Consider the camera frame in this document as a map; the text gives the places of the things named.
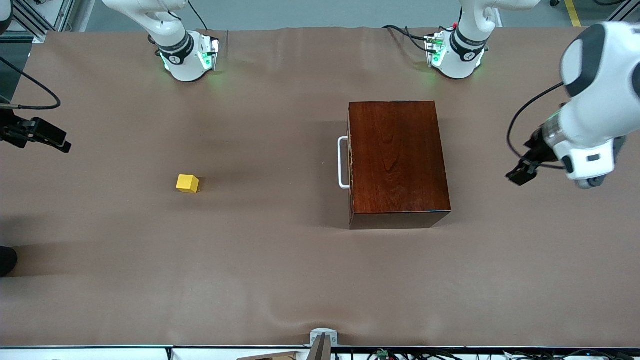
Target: wood grain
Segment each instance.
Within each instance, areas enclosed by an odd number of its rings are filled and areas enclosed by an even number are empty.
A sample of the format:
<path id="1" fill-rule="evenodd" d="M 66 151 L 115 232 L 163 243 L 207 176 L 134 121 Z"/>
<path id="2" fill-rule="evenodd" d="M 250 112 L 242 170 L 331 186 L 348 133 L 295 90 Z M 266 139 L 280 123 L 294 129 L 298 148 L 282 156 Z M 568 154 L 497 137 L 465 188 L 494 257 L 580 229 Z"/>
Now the wood grain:
<path id="1" fill-rule="evenodd" d="M 435 102 L 352 102 L 349 142 L 351 228 L 359 227 L 358 215 L 426 213 L 439 220 L 451 211 Z M 437 221 L 392 218 L 380 226 L 429 227 Z"/>

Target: cable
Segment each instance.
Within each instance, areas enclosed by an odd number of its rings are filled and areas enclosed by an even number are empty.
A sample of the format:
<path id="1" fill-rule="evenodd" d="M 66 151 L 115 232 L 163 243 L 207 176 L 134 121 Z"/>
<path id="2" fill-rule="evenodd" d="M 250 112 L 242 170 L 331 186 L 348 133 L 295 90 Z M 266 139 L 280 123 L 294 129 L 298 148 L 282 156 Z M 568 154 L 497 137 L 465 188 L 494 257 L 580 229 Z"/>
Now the cable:
<path id="1" fill-rule="evenodd" d="M 404 30 L 402 30 L 401 28 L 398 28 L 398 27 L 397 27 L 397 26 L 395 26 L 395 25 L 387 25 L 387 26 L 383 26 L 382 28 L 383 28 L 383 29 L 393 29 L 393 30 L 396 30 L 396 31 L 397 31 L 397 32 L 399 32 L 400 34 L 402 34 L 402 35 L 404 35 L 404 36 L 406 36 L 406 37 L 412 37 L 412 38 L 414 38 L 414 39 L 416 39 L 416 40 L 424 40 L 424 37 L 419 37 L 419 36 L 416 36 L 416 35 L 411 35 L 411 34 L 409 34 L 409 32 L 408 32 L 408 31 L 407 31 L 407 32 L 404 32 Z"/>
<path id="2" fill-rule="evenodd" d="M 407 28 L 406 26 L 404 27 L 404 30 L 406 31 L 407 34 L 409 34 L 409 28 Z M 436 51 L 435 50 L 430 50 L 430 49 L 425 49 L 422 46 L 420 46 L 417 42 L 415 42 L 415 40 L 413 39 L 413 37 L 411 36 L 411 34 L 409 34 L 409 40 L 411 40 L 411 42 L 413 42 L 413 44 L 420 50 L 424 51 L 425 53 L 429 53 L 429 54 L 435 54 Z"/>
<path id="3" fill-rule="evenodd" d="M 151 43 L 157 46 L 156 41 L 154 40 L 154 38 L 151 37 L 151 34 L 147 35 L 147 40 Z M 160 48 L 156 49 L 156 51 L 154 52 L 154 55 L 156 56 L 160 56 Z"/>
<path id="4" fill-rule="evenodd" d="M 48 106 L 28 106 L 28 105 L 10 104 L 10 105 L 12 105 L 12 108 L 14 108 L 14 109 L 25 109 L 25 110 L 52 110 L 52 109 L 60 107 L 60 104 L 61 104 L 60 103 L 60 98 L 56 94 L 54 94 L 53 91 L 49 90 L 49 88 L 47 88 L 46 86 L 41 84 L 41 82 L 39 82 L 38 80 L 36 80 L 36 79 L 32 78 L 31 76 L 29 76 L 29 74 L 27 74 L 26 72 L 18 69 L 12 63 L 6 61 L 5 58 L 3 58 L 2 56 L 0 56 L 0 61 L 3 62 L 6 66 L 8 66 L 11 69 L 13 69 L 15 72 L 18 72 L 20 75 L 22 75 L 25 78 L 31 80 L 31 82 L 33 82 L 34 84 L 38 85 L 40 88 L 42 88 L 42 90 L 46 91 L 56 101 L 55 105 L 48 105 Z"/>
<path id="5" fill-rule="evenodd" d="M 600 6 L 611 6 L 611 5 L 618 5 L 618 4 L 624 3 L 625 0 L 617 0 L 617 1 L 614 1 L 613 3 L 603 3 L 598 0 L 593 0 L 593 2 L 596 3 L 596 5 L 600 5 Z"/>
<path id="6" fill-rule="evenodd" d="M 513 355 L 518 355 L 518 356 L 522 356 L 522 357 L 514 357 L 513 360 L 520 360 L 520 359 L 534 359 L 534 360 L 564 360 L 567 357 L 570 356 L 576 356 L 580 353 L 587 353 L 587 356 L 598 356 L 598 357 L 606 357 L 609 360 L 622 360 L 621 357 L 619 356 L 613 356 L 610 354 L 607 354 L 605 352 L 601 352 L 601 351 L 597 351 L 597 350 L 590 350 L 590 349 L 581 349 L 578 351 L 574 351 L 571 354 L 565 355 L 565 356 L 554 356 L 554 355 L 549 355 L 549 354 L 543 354 L 542 356 L 536 356 L 536 355 L 531 355 L 531 354 L 526 354 L 524 352 L 514 352 Z"/>
<path id="7" fill-rule="evenodd" d="M 200 22 L 202 23 L 202 26 L 204 26 L 205 30 L 209 30 L 209 28 L 207 27 L 207 24 L 204 23 L 204 20 L 202 20 L 202 17 L 200 16 L 200 14 L 196 11 L 196 8 L 193 7 L 193 5 L 191 4 L 191 1 L 187 1 L 187 3 L 189 3 L 189 6 L 191 7 L 191 9 L 193 10 L 193 12 L 196 14 L 196 16 L 198 17 L 198 19 L 200 19 Z"/>
<path id="8" fill-rule="evenodd" d="M 169 15 L 171 15 L 174 19 L 178 19 L 178 20 L 182 21 L 182 19 L 181 19 L 180 17 L 178 17 L 178 15 L 175 15 L 175 14 L 174 14 L 174 13 L 172 13 L 172 12 L 166 12 L 166 13 L 167 13 L 167 14 L 169 14 Z"/>
<path id="9" fill-rule="evenodd" d="M 518 120 L 518 117 L 520 116 L 520 114 L 529 107 L 529 105 L 533 104 L 534 102 L 538 101 L 541 97 L 543 97 L 544 95 L 549 94 L 550 92 L 554 91 L 557 88 L 562 87 L 562 83 L 558 83 L 555 84 L 554 86 L 551 86 L 550 88 L 546 89 L 545 91 L 543 91 L 542 93 L 536 95 L 536 97 L 534 97 L 533 99 L 529 100 L 526 104 L 524 104 L 519 110 L 518 112 L 516 112 L 516 115 L 513 115 L 513 119 L 511 119 L 511 123 L 509 124 L 509 129 L 507 130 L 507 145 L 509 146 L 509 149 L 511 149 L 511 152 L 513 152 L 514 154 L 516 154 L 516 156 L 518 156 L 521 160 L 527 161 L 529 163 L 534 163 L 534 161 L 531 161 L 527 158 L 525 158 L 524 156 L 522 156 L 516 149 L 515 147 L 513 147 L 513 144 L 511 143 L 511 130 L 513 130 L 513 124 L 515 124 L 516 120 Z M 557 165 L 546 165 L 546 164 L 540 164 L 540 167 L 545 167 L 545 168 L 556 168 L 558 170 L 564 170 L 564 167 L 559 167 Z"/>
<path id="10" fill-rule="evenodd" d="M 439 354 L 439 355 L 444 356 L 444 357 L 449 357 L 449 358 L 454 359 L 454 360 L 462 360 L 459 357 L 457 357 L 455 355 L 452 355 L 450 352 L 447 352 L 447 351 L 444 351 L 444 350 L 440 350 L 440 349 L 437 349 L 437 348 L 429 349 L 429 351 L 430 352 L 434 352 L 434 353 Z"/>

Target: yellow cube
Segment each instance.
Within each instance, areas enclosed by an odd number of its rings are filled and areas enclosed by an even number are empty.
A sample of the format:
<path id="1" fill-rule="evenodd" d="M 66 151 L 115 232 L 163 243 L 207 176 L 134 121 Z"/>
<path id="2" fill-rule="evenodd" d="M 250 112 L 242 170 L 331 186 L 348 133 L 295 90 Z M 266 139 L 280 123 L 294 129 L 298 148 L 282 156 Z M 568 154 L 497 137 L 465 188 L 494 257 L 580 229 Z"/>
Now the yellow cube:
<path id="1" fill-rule="evenodd" d="M 178 175 L 178 184 L 175 185 L 175 188 L 182 191 L 183 193 L 196 193 L 198 192 L 198 180 L 197 177 L 193 175 Z"/>

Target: metal handle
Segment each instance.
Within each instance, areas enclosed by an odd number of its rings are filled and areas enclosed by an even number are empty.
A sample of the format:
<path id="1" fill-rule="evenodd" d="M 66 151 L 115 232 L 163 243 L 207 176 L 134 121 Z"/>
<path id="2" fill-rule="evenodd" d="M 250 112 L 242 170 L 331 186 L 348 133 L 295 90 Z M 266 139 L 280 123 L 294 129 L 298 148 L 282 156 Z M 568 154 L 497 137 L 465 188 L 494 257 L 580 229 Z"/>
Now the metal handle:
<path id="1" fill-rule="evenodd" d="M 349 137 L 340 136 L 338 138 L 338 185 L 343 189 L 348 189 L 350 185 L 342 183 L 342 151 L 340 150 L 340 143 L 343 140 L 349 140 Z"/>

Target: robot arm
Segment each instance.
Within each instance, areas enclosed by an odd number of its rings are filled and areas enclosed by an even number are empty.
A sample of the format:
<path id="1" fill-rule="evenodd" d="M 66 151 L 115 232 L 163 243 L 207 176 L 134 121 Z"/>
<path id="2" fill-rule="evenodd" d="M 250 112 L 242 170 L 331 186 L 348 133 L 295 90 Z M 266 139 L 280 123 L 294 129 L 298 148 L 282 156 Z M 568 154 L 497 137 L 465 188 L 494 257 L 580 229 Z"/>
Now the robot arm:
<path id="1" fill-rule="evenodd" d="M 518 185 L 545 161 L 560 160 L 581 188 L 614 170 L 626 136 L 640 129 L 640 25 L 591 26 L 564 52 L 561 77 L 571 100 L 526 143 L 531 150 L 507 174 Z"/>
<path id="2" fill-rule="evenodd" d="M 462 17 L 453 31 L 435 34 L 427 48 L 429 64 L 442 74 L 463 79 L 480 66 L 487 40 L 496 27 L 496 18 L 491 8 L 503 10 L 529 10 L 540 0 L 460 0 Z"/>
<path id="3" fill-rule="evenodd" d="M 0 0 L 0 35 L 2 35 L 11 25 L 13 19 L 12 0 Z"/>
<path id="4" fill-rule="evenodd" d="M 218 39 L 187 31 L 171 12 L 187 0 L 102 0 L 142 26 L 160 49 L 167 71 L 180 81 L 195 81 L 215 67 Z"/>

